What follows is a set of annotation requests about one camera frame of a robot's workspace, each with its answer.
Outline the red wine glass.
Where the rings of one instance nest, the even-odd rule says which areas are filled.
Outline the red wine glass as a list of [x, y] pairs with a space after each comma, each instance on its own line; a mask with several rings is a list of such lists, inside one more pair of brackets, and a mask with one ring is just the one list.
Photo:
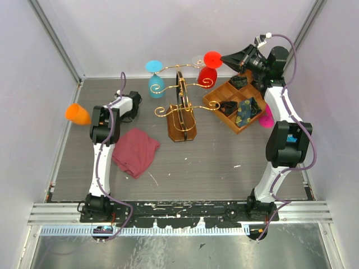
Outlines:
[[204, 55], [205, 66], [201, 69], [197, 83], [206, 89], [212, 88], [217, 80], [217, 69], [222, 65], [221, 54], [209, 51]]

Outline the pink wine glass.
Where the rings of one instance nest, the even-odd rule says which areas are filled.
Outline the pink wine glass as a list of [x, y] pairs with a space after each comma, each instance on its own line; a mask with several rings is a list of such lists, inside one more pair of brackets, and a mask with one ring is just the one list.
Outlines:
[[268, 104], [266, 104], [265, 113], [259, 118], [259, 124], [264, 128], [274, 126], [274, 118]]

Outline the blue wine glass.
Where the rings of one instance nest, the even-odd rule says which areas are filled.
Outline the blue wine glass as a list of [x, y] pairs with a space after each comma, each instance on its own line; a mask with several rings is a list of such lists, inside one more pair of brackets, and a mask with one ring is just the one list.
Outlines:
[[149, 87], [149, 95], [152, 98], [158, 99], [164, 95], [165, 83], [161, 77], [158, 76], [158, 72], [162, 70], [162, 63], [160, 61], [152, 60], [149, 61], [145, 68], [148, 72], [152, 73], [152, 76], [149, 80], [148, 87]]
[[295, 143], [295, 142], [297, 142], [297, 138], [293, 137], [292, 134], [289, 134], [289, 135], [287, 136], [287, 142]]

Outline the orange wine glass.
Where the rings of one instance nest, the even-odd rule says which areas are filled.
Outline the orange wine glass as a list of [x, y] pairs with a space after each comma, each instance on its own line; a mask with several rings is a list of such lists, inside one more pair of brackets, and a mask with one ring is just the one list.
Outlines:
[[71, 104], [65, 112], [65, 118], [77, 125], [89, 125], [91, 124], [90, 114], [86, 109], [77, 103]]

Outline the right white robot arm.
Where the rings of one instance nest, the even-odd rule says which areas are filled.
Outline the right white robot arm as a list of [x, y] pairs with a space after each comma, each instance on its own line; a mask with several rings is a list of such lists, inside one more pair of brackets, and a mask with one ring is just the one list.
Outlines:
[[252, 190], [246, 202], [246, 215], [258, 221], [275, 214], [277, 192], [286, 176], [299, 170], [312, 143], [312, 125], [297, 115], [288, 96], [288, 83], [283, 77], [289, 51], [275, 46], [267, 57], [260, 47], [274, 37], [261, 34], [245, 49], [221, 57], [223, 63], [238, 73], [250, 71], [252, 86], [261, 94], [274, 119], [274, 127], [266, 144], [267, 166], [260, 183]]

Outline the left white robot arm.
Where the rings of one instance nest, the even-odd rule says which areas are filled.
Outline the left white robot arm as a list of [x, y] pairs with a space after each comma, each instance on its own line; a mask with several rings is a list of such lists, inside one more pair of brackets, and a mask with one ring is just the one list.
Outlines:
[[111, 190], [109, 175], [112, 154], [120, 137], [123, 119], [134, 119], [142, 101], [137, 91], [127, 95], [115, 94], [115, 100], [93, 108], [90, 125], [90, 139], [94, 150], [93, 176], [89, 193], [81, 201], [81, 217], [100, 222], [113, 216], [113, 205], [109, 198]]

